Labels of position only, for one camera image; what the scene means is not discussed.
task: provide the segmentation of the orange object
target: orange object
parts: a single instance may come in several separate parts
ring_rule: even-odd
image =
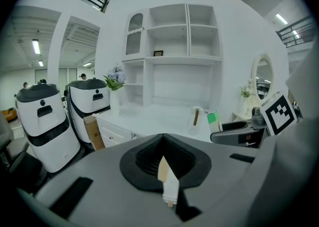
[[[16,109],[15,108],[10,108],[7,110],[2,111],[2,114],[5,116],[5,119],[7,122],[13,121],[17,117]]]

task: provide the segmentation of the white shelf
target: white shelf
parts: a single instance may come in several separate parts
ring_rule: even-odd
[[[125,83],[124,86],[143,86],[142,83]]]
[[[138,103],[143,106],[143,86],[126,86],[124,84],[126,96],[129,102]]]
[[[144,59],[126,60],[126,61],[123,61],[123,63],[127,65],[133,65],[133,66],[143,66]]]
[[[186,25],[168,25],[148,29],[146,56],[162,50],[164,56],[188,55]]]
[[[190,55],[221,58],[218,29],[215,26],[190,26]]]
[[[144,18],[136,17],[135,30],[126,31],[130,55],[123,61],[128,102],[144,108],[199,105],[215,110],[222,55],[213,7],[172,4],[136,13]],[[155,51],[163,51],[163,56],[153,57]]]
[[[154,28],[149,28],[148,33],[154,39],[176,39],[185,37],[186,41],[186,30],[185,25],[163,25]]]
[[[143,84],[143,65],[132,65],[132,63],[124,63],[124,71],[127,76],[125,85],[127,84]]]
[[[147,57],[147,61],[153,64],[182,64],[182,65],[213,65],[221,59],[213,56],[161,56]]]
[[[218,28],[209,25],[190,25],[191,37],[212,39],[217,33]]]
[[[212,6],[189,4],[190,24],[217,26],[215,13]]]
[[[209,107],[211,66],[154,64],[152,103]]]
[[[148,27],[171,24],[186,25],[186,10],[184,3],[164,5],[150,9]]]

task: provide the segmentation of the white vase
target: white vase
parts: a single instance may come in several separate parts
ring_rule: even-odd
[[[239,114],[245,115],[248,108],[248,97],[241,97],[239,103]]]
[[[119,116],[120,115],[119,90],[111,90],[110,106],[111,106],[112,115]]]

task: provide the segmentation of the cabinet drawer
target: cabinet drawer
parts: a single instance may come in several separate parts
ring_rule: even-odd
[[[98,118],[97,122],[104,143],[105,138],[113,141],[113,143],[115,144],[120,144],[132,140],[132,134],[129,131],[115,127],[103,120],[99,120]]]
[[[104,144],[105,147],[118,145],[118,143],[116,143],[114,140],[109,139],[108,137],[105,137],[103,135],[101,135],[101,136],[102,136],[103,144]]]

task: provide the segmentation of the picture frame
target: picture frame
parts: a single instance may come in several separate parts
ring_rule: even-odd
[[[163,56],[163,54],[164,54],[163,50],[156,50],[156,51],[154,51],[153,57],[161,57],[161,56]]]

